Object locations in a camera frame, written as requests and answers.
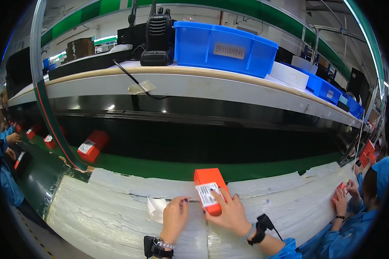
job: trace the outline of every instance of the white box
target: white box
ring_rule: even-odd
[[[307,72],[310,72],[311,74],[315,75],[318,69],[317,65],[311,64],[310,61],[303,59],[299,56],[292,56],[291,65],[301,68],[302,70],[305,70]]]
[[[294,87],[305,89],[309,76],[287,65],[274,62],[270,76]]]

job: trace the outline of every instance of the blue container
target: blue container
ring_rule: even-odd
[[[307,89],[314,93],[315,96],[318,96],[326,101],[332,102],[335,105],[338,103],[338,99],[340,98],[341,91],[332,86],[329,82],[324,79],[319,78],[318,76],[311,74],[310,72],[293,66],[291,64],[287,64],[285,62],[281,62],[284,65],[295,68],[296,70],[303,72],[308,75]]]
[[[344,97],[347,99],[347,107],[349,107],[349,112],[353,114],[354,117],[361,119],[364,113],[363,107],[353,98],[347,94],[343,94]]]
[[[178,65],[215,68],[265,78],[278,44],[235,28],[198,22],[175,22]]]

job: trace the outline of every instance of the hand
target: hand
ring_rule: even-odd
[[[355,174],[355,175],[359,175],[359,173],[360,173],[360,168],[359,168],[359,166],[356,165],[356,164],[354,164],[353,167],[354,167],[354,174]]]
[[[334,197],[332,198],[334,204],[336,205],[336,211],[338,216],[345,216],[347,211],[347,198],[346,194],[341,189],[336,189],[336,194],[338,200]]]
[[[206,220],[228,229],[240,237],[245,236],[252,229],[252,224],[246,220],[245,208],[239,201],[238,194],[233,195],[232,198],[225,189],[219,188],[219,191],[228,202],[226,203],[217,192],[211,191],[213,197],[222,207],[222,214],[211,216],[207,211],[204,211]]]
[[[355,183],[352,180],[349,180],[346,187],[348,193],[352,195],[352,197],[360,197],[359,190],[357,189]]]
[[[19,143],[19,142],[21,142],[21,140],[20,140],[20,135],[17,134],[16,132],[14,132],[14,133],[8,135],[8,136],[6,137],[6,140],[7,140],[7,143],[8,143],[9,145],[10,145],[10,144],[14,144],[14,143]]]
[[[14,161],[16,160],[16,154],[11,148],[6,149],[6,154],[8,154],[10,158],[12,158]]]
[[[189,215],[189,199],[188,196],[176,197],[163,210],[163,231],[160,237],[171,244],[176,242],[185,228]]]

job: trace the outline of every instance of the beaded bracelet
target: beaded bracelet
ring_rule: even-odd
[[[167,242],[166,240],[162,239],[161,237],[156,237],[157,238],[157,243],[155,244],[156,246],[161,246],[161,247],[166,247],[170,249],[175,249],[176,246],[171,244],[170,242]]]
[[[252,229],[242,238],[243,240],[248,239],[248,237],[254,232],[256,229],[256,224],[252,224]]]

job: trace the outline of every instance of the barcode label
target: barcode label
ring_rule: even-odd
[[[329,90],[328,93],[327,93],[327,98],[332,98],[333,97],[333,91]]]
[[[51,142],[53,137],[51,135],[47,135],[45,138],[45,142]]]
[[[202,202],[203,208],[218,204],[216,199],[212,196],[212,194],[210,194],[210,189],[217,192],[223,198],[223,195],[219,191],[218,185],[215,182],[208,183],[208,184],[196,185],[195,188],[197,190],[197,193],[200,196],[200,200]]]
[[[21,158],[23,157],[23,155],[24,155],[24,151],[20,153],[20,156],[19,156],[19,158],[17,158],[17,161],[20,162],[20,160],[21,160]]]
[[[213,48],[213,54],[238,58],[238,59],[244,59],[245,48],[238,45],[215,42],[215,47]]]
[[[89,139],[87,139],[85,140],[85,142],[82,143],[82,145],[78,147],[78,150],[86,154],[88,153],[89,149],[93,147],[93,145],[95,145],[95,142],[92,142]]]

